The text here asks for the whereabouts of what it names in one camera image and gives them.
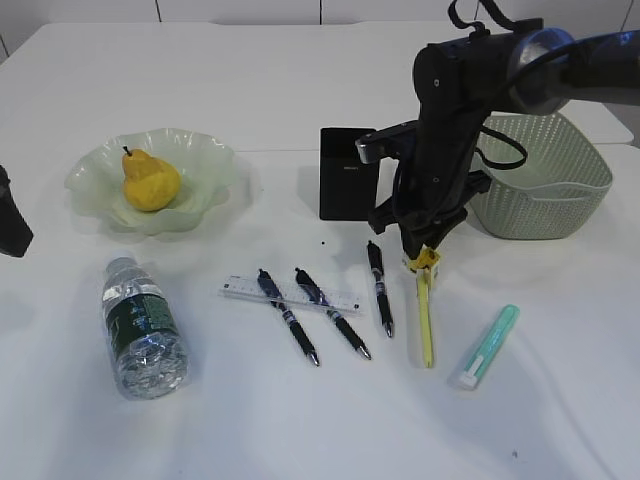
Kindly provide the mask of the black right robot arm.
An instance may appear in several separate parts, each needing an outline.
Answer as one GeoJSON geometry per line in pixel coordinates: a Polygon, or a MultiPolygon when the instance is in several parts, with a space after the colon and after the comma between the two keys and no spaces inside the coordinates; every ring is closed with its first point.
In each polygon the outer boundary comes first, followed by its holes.
{"type": "Polygon", "coordinates": [[[639,101],[637,31],[577,40],[540,18],[513,21],[492,1],[484,7],[501,32],[466,22],[450,8],[452,24],[465,36],[431,43],[417,54],[412,79],[418,117],[356,141],[363,163],[398,163],[391,196],[368,222],[376,233],[397,225],[412,260],[437,247],[465,220],[467,203],[489,189],[488,174],[471,164],[492,113],[541,116],[570,100],[639,101]]]}

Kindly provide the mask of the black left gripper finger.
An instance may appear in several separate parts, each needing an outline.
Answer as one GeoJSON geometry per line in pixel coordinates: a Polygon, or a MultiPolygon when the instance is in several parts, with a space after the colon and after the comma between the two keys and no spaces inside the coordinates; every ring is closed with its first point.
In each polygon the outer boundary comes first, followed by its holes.
{"type": "Polygon", "coordinates": [[[0,167],[0,248],[3,255],[22,258],[33,240],[33,232],[17,208],[6,169],[0,167]]]}

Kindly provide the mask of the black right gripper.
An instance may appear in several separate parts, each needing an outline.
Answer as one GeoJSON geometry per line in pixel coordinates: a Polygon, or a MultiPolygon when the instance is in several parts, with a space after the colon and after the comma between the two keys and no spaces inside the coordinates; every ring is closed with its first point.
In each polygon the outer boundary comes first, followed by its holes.
{"type": "Polygon", "coordinates": [[[404,253],[437,249],[462,213],[471,148],[487,117],[483,110],[420,111],[414,155],[398,161],[391,207],[404,253]],[[424,241],[418,235],[426,235],[424,241]]]}

